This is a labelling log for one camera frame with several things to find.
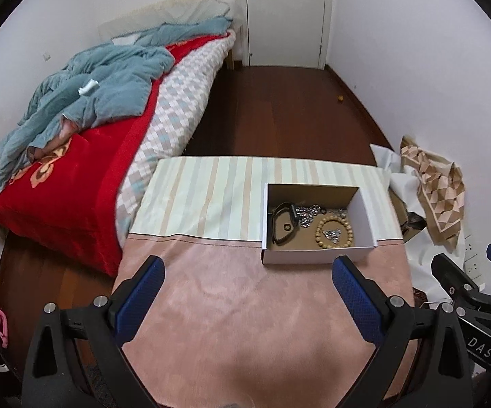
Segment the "white power strip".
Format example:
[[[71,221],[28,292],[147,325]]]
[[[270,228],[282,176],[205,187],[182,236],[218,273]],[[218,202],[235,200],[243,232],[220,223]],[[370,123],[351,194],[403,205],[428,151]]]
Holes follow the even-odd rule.
[[[469,230],[465,231],[465,258],[464,272],[480,287],[481,290],[485,287],[484,275],[482,274],[482,260],[479,249],[474,236]]]

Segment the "beige patterned cloth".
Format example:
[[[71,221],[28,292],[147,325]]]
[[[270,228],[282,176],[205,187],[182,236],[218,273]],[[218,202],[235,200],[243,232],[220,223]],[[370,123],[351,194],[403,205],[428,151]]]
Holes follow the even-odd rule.
[[[460,167],[420,148],[407,135],[401,139],[401,165],[417,174],[417,195],[434,244],[454,252],[465,217],[466,187]]]

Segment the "white cardboard box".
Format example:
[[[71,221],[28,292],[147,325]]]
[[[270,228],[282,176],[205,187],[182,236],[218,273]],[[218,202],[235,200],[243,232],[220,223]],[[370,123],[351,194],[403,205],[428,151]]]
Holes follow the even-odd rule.
[[[261,261],[265,265],[361,261],[377,246],[366,198],[357,186],[268,183],[264,192]],[[323,230],[341,229],[338,246]]]

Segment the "red bed blanket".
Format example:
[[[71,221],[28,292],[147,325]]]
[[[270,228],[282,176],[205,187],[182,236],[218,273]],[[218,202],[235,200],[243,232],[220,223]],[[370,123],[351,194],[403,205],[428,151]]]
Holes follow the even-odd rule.
[[[168,49],[179,60],[226,34]],[[73,135],[20,172],[0,194],[0,227],[115,277],[123,251],[116,236],[116,197],[147,132],[163,79],[154,82],[142,116]]]

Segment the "teal quilt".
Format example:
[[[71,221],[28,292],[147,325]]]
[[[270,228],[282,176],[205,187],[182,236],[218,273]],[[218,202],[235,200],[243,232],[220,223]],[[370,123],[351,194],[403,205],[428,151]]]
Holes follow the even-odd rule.
[[[136,34],[132,43],[109,40],[75,54],[36,87],[20,122],[0,141],[0,193],[70,122],[75,130],[144,112],[152,83],[177,59],[167,47],[201,36],[220,36],[231,26],[223,16],[196,24],[163,24]]]

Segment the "checkered bed sheet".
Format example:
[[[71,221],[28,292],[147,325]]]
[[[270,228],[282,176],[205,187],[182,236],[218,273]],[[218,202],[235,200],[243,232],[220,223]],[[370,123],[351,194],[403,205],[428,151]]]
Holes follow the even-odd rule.
[[[136,218],[142,198],[161,159],[181,155],[208,104],[218,71],[235,43],[235,31],[204,45],[176,61],[155,102],[147,132],[121,182],[116,197],[116,236],[120,246]]]

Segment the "pillow with light cover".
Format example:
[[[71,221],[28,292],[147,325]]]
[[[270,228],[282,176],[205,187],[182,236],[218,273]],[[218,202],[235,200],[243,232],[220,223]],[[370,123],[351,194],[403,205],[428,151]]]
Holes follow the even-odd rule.
[[[98,27],[102,40],[145,31],[161,24],[196,24],[216,17],[232,21],[232,28],[244,24],[244,10],[238,0],[164,0],[135,9]]]

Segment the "white door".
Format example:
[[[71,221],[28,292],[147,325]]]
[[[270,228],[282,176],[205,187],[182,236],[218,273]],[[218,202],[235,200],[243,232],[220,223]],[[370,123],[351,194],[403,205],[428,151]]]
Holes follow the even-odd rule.
[[[244,0],[244,62],[321,69],[333,0]]]

